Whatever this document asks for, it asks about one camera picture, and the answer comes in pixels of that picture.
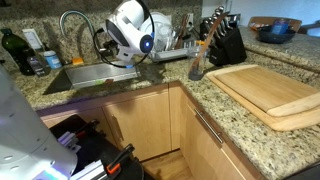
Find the sponge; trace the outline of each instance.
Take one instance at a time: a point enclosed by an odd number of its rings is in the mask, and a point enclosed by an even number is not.
[[[83,64],[83,59],[80,57],[72,58],[72,64],[73,65]]]

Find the wooden cutting board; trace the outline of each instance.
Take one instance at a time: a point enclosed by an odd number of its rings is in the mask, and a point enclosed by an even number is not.
[[[309,85],[258,65],[225,68],[206,76],[274,130],[320,123],[320,92]]]

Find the faucet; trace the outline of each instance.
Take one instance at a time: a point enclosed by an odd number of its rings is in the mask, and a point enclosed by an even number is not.
[[[95,31],[94,31],[94,28],[93,28],[92,23],[91,23],[91,21],[89,20],[89,18],[88,18],[85,14],[83,14],[82,12],[75,11],[75,10],[68,10],[68,11],[64,12],[64,13],[60,16],[60,22],[59,22],[60,30],[61,30],[61,33],[62,33],[62,35],[63,35],[64,37],[66,37],[66,31],[65,31],[65,29],[64,29],[64,22],[65,22],[66,17],[67,17],[68,15],[70,15],[70,14],[77,14],[77,15],[81,16],[81,17],[87,22],[87,24],[88,24],[88,27],[89,27],[91,36],[92,36],[92,37],[94,36],[94,32],[95,32]],[[96,54],[97,54],[98,59],[100,59],[100,54],[99,54],[100,46],[99,46],[99,42],[98,42],[98,40],[97,40],[96,38],[94,39],[94,41],[95,41],[95,44],[96,44],[96,48],[95,48]]]

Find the backsplash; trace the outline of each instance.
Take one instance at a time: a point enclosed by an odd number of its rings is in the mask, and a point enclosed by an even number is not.
[[[69,15],[65,21],[67,37],[63,37],[59,27],[59,17],[66,10],[78,10],[87,15],[97,30],[100,24],[116,9],[122,0],[7,0],[10,7],[0,7],[0,28],[11,28],[13,33],[25,39],[22,29],[33,28],[40,40],[57,52],[60,60],[82,57],[84,62],[98,62],[89,28],[82,17]],[[172,24],[179,25],[182,15],[194,13],[195,27],[201,20],[202,0],[144,0],[150,12],[161,12],[172,16]],[[100,43],[109,40],[99,36]],[[7,60],[8,71],[18,67],[9,53],[0,46],[0,59]]]

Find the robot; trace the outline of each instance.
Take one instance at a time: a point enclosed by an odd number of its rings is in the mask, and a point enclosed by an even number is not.
[[[138,30],[150,16],[146,10],[141,0],[124,0],[106,20],[103,29],[118,43],[118,59],[151,51],[152,34]],[[50,133],[1,65],[0,82],[0,179],[70,179],[76,154]]]

